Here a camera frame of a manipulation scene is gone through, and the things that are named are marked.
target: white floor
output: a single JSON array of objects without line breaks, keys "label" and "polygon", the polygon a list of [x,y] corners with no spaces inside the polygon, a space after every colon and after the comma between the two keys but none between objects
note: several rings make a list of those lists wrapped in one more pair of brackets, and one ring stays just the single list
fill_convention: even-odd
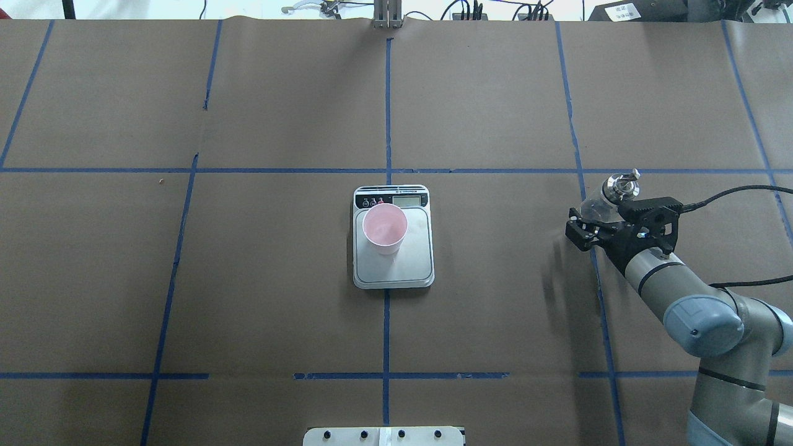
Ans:
[{"label": "white floor", "polygon": [[[204,7],[203,0],[74,0],[75,15],[80,19],[196,19]],[[283,14],[283,6],[291,6],[297,0],[208,0],[205,18],[220,19],[235,15],[267,19],[318,19],[323,18],[317,6],[306,6],[291,14]],[[614,0],[585,0],[586,15],[597,5]],[[487,0],[485,12],[489,20],[510,20],[517,5]],[[440,18],[448,6],[447,0],[404,0],[403,12],[418,10],[434,20]],[[0,0],[3,8],[13,18],[48,19],[63,18],[60,0]],[[452,11],[460,9],[455,6]],[[577,0],[554,0],[548,7],[559,21],[581,20],[581,2]],[[372,17],[372,6],[344,5],[341,14],[345,18]],[[411,17],[421,18],[418,14]],[[755,21],[784,23],[780,11],[761,10]]]}]

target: scale control panel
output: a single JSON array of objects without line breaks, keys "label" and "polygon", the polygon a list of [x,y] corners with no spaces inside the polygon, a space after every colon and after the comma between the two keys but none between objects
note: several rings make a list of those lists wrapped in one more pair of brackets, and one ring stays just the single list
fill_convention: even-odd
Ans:
[{"label": "scale control panel", "polygon": [[430,194],[421,185],[404,186],[364,186],[354,194],[356,209],[369,209],[380,203],[391,203],[397,206],[422,206],[430,203]]}]

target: black pole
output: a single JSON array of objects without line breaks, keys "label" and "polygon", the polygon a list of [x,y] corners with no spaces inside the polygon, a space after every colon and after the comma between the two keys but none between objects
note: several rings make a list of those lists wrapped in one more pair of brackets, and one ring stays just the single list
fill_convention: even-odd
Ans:
[{"label": "black pole", "polygon": [[63,0],[63,17],[71,19],[76,18],[74,0]]}]

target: transparent container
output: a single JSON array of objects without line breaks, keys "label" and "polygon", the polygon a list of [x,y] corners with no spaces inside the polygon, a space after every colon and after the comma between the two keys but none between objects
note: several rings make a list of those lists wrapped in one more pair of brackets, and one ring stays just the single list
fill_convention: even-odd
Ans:
[{"label": "transparent container", "polygon": [[614,174],[608,177],[601,187],[590,192],[581,203],[581,216],[603,223],[622,220],[617,209],[623,202],[633,200],[639,195],[637,180],[640,176],[642,175],[639,171],[634,169],[630,174]]}]

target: pink bowl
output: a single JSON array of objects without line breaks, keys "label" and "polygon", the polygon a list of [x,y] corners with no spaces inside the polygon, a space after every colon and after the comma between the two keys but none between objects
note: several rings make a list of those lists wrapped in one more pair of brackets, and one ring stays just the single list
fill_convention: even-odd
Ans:
[{"label": "pink bowl", "polygon": [[363,216],[363,235],[381,254],[399,251],[404,235],[408,233],[408,217],[399,206],[380,203]]}]

